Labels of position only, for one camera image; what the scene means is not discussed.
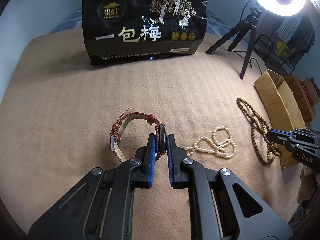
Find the white gloved right hand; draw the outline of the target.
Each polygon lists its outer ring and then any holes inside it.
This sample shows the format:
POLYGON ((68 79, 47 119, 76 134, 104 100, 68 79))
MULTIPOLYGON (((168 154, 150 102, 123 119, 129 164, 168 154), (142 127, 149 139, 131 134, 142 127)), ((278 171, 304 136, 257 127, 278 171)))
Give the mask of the white gloved right hand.
POLYGON ((300 188, 297 203, 310 200, 319 187, 319 173, 303 165, 300 173, 300 188))

